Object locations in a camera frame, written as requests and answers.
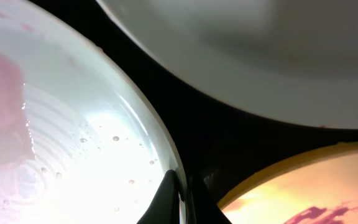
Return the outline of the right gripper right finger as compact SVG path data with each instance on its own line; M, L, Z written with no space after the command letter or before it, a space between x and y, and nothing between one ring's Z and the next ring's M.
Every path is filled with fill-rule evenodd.
M190 224L231 224L208 192L203 180L192 175L188 183Z

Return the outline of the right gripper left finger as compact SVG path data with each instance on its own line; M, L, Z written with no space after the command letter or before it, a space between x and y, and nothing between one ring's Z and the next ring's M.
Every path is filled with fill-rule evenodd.
M179 224L180 198L178 177L174 170L166 171L150 206L137 224Z

